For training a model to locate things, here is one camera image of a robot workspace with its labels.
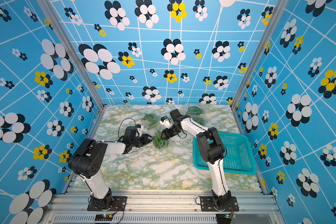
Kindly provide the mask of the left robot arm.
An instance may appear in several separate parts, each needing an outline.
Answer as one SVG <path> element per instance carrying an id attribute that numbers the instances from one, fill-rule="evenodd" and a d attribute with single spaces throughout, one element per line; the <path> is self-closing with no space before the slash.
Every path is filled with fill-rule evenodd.
<path id="1" fill-rule="evenodd" d="M 68 167 L 81 177 L 90 190 L 89 210 L 108 211 L 122 207 L 112 197 L 111 189 L 101 175 L 103 159 L 108 155 L 127 155 L 133 148 L 140 149 L 153 140 L 149 134 L 142 133 L 143 126 L 129 126 L 117 141 L 97 141 L 86 138 L 71 157 Z"/>

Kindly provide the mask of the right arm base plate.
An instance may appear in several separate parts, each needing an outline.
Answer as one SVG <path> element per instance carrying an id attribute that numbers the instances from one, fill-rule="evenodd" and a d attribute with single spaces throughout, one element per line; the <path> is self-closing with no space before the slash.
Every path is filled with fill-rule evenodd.
<path id="1" fill-rule="evenodd" d="M 239 205 L 236 197 L 230 197 L 229 201 L 214 199 L 213 197 L 198 196 L 198 205 L 204 212 L 238 212 Z"/>

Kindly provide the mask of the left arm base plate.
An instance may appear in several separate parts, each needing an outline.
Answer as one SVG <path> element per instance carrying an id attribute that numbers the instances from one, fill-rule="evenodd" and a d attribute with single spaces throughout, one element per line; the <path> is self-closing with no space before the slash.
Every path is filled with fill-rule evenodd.
<path id="1" fill-rule="evenodd" d="M 97 199 L 90 196 L 88 199 L 88 211 L 124 211 L 128 197 L 108 196 L 104 199 Z"/>

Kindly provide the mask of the teal plastic basket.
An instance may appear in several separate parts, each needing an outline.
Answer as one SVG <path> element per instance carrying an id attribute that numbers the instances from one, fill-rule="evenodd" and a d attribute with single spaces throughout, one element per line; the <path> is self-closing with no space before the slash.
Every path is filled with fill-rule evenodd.
<path id="1" fill-rule="evenodd" d="M 224 172 L 242 175 L 255 175 L 256 165 L 248 138 L 238 133 L 219 133 L 227 149 L 223 161 Z"/>

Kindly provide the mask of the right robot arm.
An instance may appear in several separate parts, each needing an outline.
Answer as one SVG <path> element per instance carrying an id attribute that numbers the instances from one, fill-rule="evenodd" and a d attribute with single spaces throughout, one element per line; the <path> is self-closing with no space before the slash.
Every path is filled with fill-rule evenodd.
<path id="1" fill-rule="evenodd" d="M 226 149 L 217 129 L 204 127 L 190 116 L 180 114 L 177 109 L 171 111 L 170 116 L 171 119 L 167 116 L 160 119 L 160 124 L 166 127 L 161 137 L 168 140 L 183 131 L 196 137 L 199 154 L 207 162 L 211 174 L 214 206 L 219 211 L 226 209 L 231 199 L 231 192 L 227 186 L 223 169 Z"/>

